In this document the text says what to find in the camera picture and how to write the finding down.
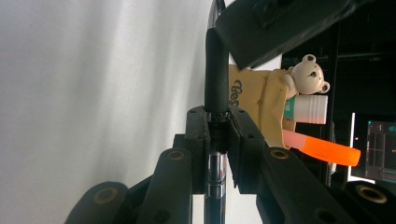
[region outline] white backdrop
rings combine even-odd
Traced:
[[[0,223],[64,223],[92,186],[152,174],[203,103],[210,5],[0,0]],[[227,194],[227,223],[260,223]]]

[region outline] orange handle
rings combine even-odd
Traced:
[[[283,130],[285,145],[296,147],[304,154],[322,161],[334,162],[340,165],[356,166],[361,157],[361,151],[353,147],[345,147],[315,137]]]

